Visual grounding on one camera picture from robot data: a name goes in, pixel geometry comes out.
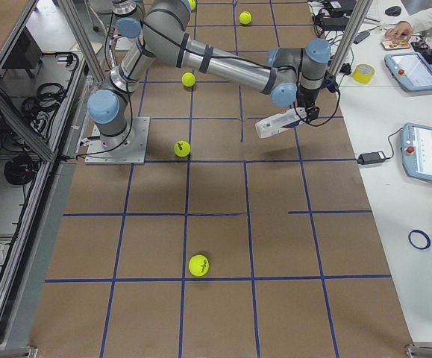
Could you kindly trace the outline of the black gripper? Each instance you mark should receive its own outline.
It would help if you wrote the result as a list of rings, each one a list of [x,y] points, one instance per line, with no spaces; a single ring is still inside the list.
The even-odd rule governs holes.
[[[318,94],[318,89],[308,89],[305,87],[298,89],[296,99],[298,107],[294,109],[297,123],[308,123],[308,121],[311,122],[318,119],[320,112],[320,108],[316,106]]]

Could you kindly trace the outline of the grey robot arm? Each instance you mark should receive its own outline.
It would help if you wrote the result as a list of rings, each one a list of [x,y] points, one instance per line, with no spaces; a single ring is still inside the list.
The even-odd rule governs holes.
[[[125,109],[155,60],[250,87],[269,95],[278,107],[298,104],[310,119],[317,118],[315,101],[331,55],[327,40],[311,40],[305,48],[274,48],[262,65],[192,39],[187,33],[192,13],[188,1],[154,1],[149,10],[142,1],[113,1],[112,10],[119,33],[135,43],[87,102],[104,151],[126,148],[134,138]]]

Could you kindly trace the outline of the person's hand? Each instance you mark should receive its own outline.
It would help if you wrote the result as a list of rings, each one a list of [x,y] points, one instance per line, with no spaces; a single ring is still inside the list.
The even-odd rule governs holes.
[[[394,28],[390,28],[385,32],[385,37],[388,40],[404,38],[409,41],[413,35],[413,27],[409,22],[400,21]]]

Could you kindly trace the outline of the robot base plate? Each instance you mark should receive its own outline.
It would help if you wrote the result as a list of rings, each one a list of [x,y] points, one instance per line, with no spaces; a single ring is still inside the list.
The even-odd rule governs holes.
[[[149,117],[125,117],[127,128],[125,132],[116,137],[107,137],[100,134],[97,125],[93,125],[92,136],[97,139],[90,140],[84,162],[88,165],[125,165],[145,163],[148,132],[150,128]]]

